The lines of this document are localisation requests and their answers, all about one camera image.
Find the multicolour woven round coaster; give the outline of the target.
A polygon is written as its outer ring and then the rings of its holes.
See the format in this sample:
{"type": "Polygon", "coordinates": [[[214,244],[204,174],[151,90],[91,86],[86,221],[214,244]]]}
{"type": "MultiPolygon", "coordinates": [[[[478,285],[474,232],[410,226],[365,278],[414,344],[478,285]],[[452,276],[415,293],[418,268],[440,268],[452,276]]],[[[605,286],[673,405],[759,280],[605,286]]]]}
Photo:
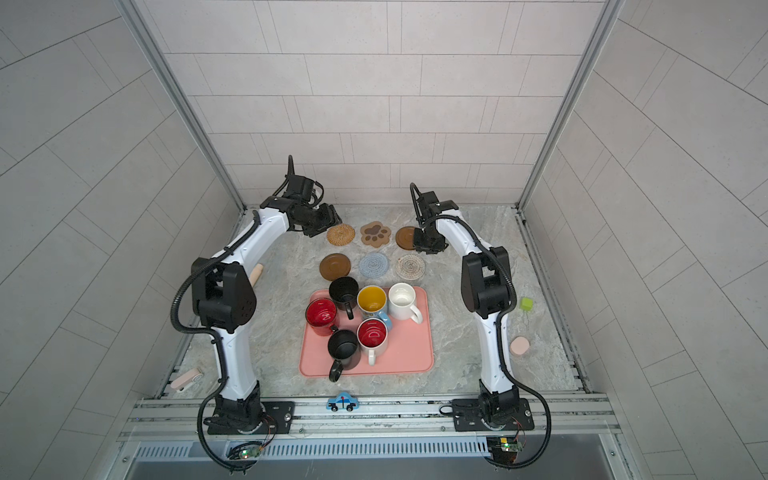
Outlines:
{"type": "Polygon", "coordinates": [[[403,280],[415,281],[422,278],[426,271],[425,261],[415,254],[400,257],[395,265],[395,273],[403,280]]]}

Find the paw shaped cork coaster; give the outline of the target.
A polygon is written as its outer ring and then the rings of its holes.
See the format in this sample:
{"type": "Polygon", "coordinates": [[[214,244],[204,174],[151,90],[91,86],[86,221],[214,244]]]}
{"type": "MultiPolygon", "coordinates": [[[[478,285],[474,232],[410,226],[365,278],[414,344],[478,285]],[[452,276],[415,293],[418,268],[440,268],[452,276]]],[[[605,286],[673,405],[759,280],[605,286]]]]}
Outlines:
{"type": "Polygon", "coordinates": [[[389,243],[392,230],[380,221],[370,222],[360,228],[361,241],[364,245],[380,248],[389,243]]]}

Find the woven rattan round coaster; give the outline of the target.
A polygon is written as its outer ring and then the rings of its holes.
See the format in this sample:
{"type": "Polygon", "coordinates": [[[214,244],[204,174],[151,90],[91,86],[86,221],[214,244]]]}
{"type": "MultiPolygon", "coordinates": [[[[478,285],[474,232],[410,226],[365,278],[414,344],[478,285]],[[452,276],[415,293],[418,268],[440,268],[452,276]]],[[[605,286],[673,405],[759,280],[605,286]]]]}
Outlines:
{"type": "Polygon", "coordinates": [[[345,246],[355,238],[355,229],[348,224],[340,224],[331,227],[327,231],[327,240],[333,246],[345,246]]]}

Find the grey-blue woven round coaster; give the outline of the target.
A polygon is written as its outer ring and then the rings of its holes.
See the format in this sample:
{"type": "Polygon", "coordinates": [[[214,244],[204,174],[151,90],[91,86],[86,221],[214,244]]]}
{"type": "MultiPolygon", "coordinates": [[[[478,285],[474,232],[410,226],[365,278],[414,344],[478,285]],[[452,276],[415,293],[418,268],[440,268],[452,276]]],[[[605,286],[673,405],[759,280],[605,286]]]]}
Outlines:
{"type": "Polygon", "coordinates": [[[389,270],[388,257],[379,252],[365,255],[358,264],[361,275],[368,279],[377,279],[384,276],[389,270]]]}

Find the dark brown wooden coaster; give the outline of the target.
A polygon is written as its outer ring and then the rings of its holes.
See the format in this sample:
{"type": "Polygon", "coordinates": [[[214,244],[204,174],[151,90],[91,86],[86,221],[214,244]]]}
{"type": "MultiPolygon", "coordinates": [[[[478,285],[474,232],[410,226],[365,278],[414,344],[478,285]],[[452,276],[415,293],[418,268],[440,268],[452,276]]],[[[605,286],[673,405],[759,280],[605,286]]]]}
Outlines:
{"type": "Polygon", "coordinates": [[[351,261],[342,253],[329,254],[319,264],[320,275],[328,281],[348,276],[350,271],[351,261]]]}

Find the yellow inside mug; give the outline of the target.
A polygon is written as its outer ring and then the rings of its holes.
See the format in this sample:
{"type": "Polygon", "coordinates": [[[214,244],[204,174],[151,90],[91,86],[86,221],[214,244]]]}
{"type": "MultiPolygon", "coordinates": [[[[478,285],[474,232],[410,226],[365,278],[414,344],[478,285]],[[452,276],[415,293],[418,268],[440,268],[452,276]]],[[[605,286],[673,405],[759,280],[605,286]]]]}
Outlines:
{"type": "Polygon", "coordinates": [[[392,321],[388,315],[388,299],[386,292],[379,286],[370,285],[362,288],[357,295],[357,305],[364,319],[377,318],[388,330],[392,329],[392,321]]]}

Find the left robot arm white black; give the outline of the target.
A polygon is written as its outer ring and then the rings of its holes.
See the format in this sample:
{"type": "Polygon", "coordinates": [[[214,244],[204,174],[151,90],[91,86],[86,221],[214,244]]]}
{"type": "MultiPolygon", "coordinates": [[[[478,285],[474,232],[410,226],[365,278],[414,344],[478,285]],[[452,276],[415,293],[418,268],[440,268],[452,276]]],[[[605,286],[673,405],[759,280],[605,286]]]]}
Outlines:
{"type": "Polygon", "coordinates": [[[195,260],[172,300],[173,328],[183,334],[208,335],[215,348],[219,378],[215,390],[200,404],[205,408],[213,402],[214,413],[210,417],[197,413],[196,433],[208,457],[230,473],[246,473],[268,442],[243,443],[222,458],[205,439],[206,425],[226,433],[253,433],[265,426],[267,440],[278,431],[277,422],[261,403],[250,359],[247,328],[257,306],[251,274],[282,234],[294,231],[314,237],[341,224],[335,208],[323,197],[323,186],[296,174],[289,162],[283,182],[254,210],[246,229],[216,256],[195,260]]]}

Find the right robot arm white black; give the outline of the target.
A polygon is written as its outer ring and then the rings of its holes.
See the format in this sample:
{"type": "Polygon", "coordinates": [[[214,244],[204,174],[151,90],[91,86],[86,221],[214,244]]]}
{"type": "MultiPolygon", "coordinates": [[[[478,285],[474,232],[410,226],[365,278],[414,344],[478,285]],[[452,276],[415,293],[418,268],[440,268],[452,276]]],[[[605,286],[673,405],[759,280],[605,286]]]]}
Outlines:
{"type": "Polygon", "coordinates": [[[451,200],[441,201],[433,191],[422,192],[409,186],[418,227],[414,248],[437,254],[453,248],[461,257],[460,293],[466,309],[474,315],[480,338],[481,377],[478,399],[469,403],[454,401],[455,412],[479,416],[486,428],[512,428],[512,437],[492,440],[491,465],[505,470],[533,465],[549,446],[552,433],[551,410],[546,399],[535,389],[516,379],[508,364],[507,319],[517,306],[517,292],[512,282],[509,254],[501,246],[484,241],[467,223],[459,207],[451,200]],[[525,392],[536,398],[545,415],[543,440],[537,451],[519,461],[519,435],[534,428],[526,416],[530,411],[525,392]]]}

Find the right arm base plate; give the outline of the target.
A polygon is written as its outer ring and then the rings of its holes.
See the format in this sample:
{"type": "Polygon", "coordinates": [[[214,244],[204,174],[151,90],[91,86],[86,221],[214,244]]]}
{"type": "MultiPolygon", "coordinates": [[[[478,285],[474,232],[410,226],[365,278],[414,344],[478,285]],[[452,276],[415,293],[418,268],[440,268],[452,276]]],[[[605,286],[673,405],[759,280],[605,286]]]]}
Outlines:
{"type": "Polygon", "coordinates": [[[531,431],[535,429],[532,410],[525,398],[498,411],[487,407],[478,398],[453,399],[439,408],[439,413],[450,417],[457,432],[531,431]]]}

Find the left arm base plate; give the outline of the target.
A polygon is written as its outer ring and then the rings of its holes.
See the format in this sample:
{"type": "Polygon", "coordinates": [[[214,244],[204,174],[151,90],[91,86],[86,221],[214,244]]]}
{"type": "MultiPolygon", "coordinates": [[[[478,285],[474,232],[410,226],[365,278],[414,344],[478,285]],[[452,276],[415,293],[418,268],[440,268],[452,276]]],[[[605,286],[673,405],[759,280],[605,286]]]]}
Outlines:
{"type": "Polygon", "coordinates": [[[233,420],[222,415],[211,414],[203,418],[203,425],[209,435],[262,435],[287,434],[290,431],[295,403],[292,401],[262,402],[264,413],[255,422],[248,421],[245,427],[236,427],[233,420]]]}

